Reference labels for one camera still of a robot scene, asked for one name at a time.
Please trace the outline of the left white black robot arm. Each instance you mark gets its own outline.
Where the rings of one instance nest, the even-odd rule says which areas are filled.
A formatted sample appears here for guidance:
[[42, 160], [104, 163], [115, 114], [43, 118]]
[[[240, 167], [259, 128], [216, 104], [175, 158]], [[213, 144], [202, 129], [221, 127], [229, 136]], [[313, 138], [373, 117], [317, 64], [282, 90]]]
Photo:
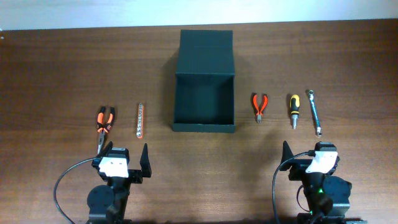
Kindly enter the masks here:
[[147, 144], [144, 144], [139, 164], [140, 169], [130, 169], [129, 150], [114, 147], [109, 142], [93, 159], [92, 167], [106, 182], [93, 188], [87, 196], [90, 209], [88, 223], [126, 224], [127, 201], [132, 184], [142, 184], [143, 179], [152, 176]]

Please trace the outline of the small red cutting pliers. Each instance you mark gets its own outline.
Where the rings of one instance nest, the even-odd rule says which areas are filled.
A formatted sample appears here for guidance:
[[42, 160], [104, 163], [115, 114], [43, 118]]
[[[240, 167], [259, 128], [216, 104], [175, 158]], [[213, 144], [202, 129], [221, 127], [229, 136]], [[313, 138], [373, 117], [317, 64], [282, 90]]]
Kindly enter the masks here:
[[257, 102], [258, 98], [259, 95], [257, 93], [254, 93], [252, 96], [252, 105], [254, 107], [254, 111], [256, 112], [256, 121], [257, 123], [261, 123], [264, 110], [268, 104], [268, 97], [266, 94], [262, 94], [260, 104]]

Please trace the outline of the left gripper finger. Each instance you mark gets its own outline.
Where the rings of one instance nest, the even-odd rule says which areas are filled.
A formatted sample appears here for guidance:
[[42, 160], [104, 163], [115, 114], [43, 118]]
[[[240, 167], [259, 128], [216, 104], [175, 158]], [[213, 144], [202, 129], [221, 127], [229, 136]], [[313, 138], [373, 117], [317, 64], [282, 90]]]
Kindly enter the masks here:
[[140, 166], [141, 166], [141, 171], [142, 171], [142, 176], [143, 177], [151, 177], [152, 176], [152, 169], [150, 166], [150, 160], [149, 160], [149, 151], [148, 151], [148, 146], [147, 143], [144, 144], [143, 150], [142, 150], [142, 155], [140, 159]]
[[104, 157], [107, 155], [109, 150], [112, 150], [113, 142], [110, 141], [97, 155], [97, 157]]

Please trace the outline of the yellow black stubby screwdriver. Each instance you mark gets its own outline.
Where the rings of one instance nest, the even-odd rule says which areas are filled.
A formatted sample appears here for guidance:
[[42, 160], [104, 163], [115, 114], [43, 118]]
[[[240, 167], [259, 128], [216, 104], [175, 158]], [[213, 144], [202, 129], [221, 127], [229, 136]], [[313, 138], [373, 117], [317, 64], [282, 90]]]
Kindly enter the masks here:
[[292, 95], [290, 99], [290, 117], [293, 129], [297, 127], [297, 120], [299, 118], [300, 97]]

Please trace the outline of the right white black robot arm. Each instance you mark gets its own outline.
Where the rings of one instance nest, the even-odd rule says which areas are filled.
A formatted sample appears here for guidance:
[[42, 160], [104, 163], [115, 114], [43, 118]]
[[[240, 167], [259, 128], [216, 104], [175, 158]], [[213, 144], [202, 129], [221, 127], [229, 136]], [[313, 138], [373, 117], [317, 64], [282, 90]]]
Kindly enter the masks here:
[[296, 223], [367, 223], [360, 218], [347, 218], [352, 183], [334, 176], [338, 152], [330, 142], [318, 142], [313, 150], [294, 155], [283, 142], [282, 158], [276, 172], [289, 171], [290, 181], [300, 181], [308, 209], [299, 213]]

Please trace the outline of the orange black long-nose pliers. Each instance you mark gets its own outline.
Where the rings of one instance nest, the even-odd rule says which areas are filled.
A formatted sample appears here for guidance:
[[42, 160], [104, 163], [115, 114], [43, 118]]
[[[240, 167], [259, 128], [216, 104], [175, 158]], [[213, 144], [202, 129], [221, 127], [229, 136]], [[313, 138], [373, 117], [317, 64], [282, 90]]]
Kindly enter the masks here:
[[110, 107], [109, 118], [108, 118], [108, 120], [106, 122], [104, 122], [105, 111], [106, 111], [106, 107], [102, 106], [99, 109], [99, 112], [98, 112], [98, 115], [97, 115], [97, 120], [96, 120], [97, 132], [99, 134], [99, 137], [98, 137], [98, 153], [100, 153], [102, 148], [103, 148], [103, 144], [105, 142], [106, 135], [109, 133], [109, 131], [113, 127], [114, 119], [115, 119], [115, 116], [116, 116], [115, 107]]

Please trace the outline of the silver double-ended wrench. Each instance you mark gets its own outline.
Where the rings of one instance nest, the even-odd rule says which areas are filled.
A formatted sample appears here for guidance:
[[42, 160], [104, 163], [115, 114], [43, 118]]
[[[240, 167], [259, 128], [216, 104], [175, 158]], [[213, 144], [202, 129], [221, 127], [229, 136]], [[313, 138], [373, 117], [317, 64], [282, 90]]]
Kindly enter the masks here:
[[313, 120], [315, 122], [315, 132], [318, 137], [322, 135], [322, 127], [320, 125], [320, 120], [318, 118], [318, 113], [317, 113], [317, 107], [315, 105], [315, 95], [313, 90], [307, 90], [307, 95], [308, 99], [310, 102], [311, 110], [312, 110], [312, 115], [313, 115]]

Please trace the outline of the orange socket bit rail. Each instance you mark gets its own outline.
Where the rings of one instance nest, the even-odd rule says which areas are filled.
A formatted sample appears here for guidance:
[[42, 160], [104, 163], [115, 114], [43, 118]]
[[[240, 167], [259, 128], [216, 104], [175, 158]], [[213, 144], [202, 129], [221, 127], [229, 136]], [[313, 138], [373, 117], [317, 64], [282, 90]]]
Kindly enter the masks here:
[[139, 139], [143, 138], [143, 122], [144, 122], [144, 105], [139, 103], [137, 111], [137, 128], [136, 137]]

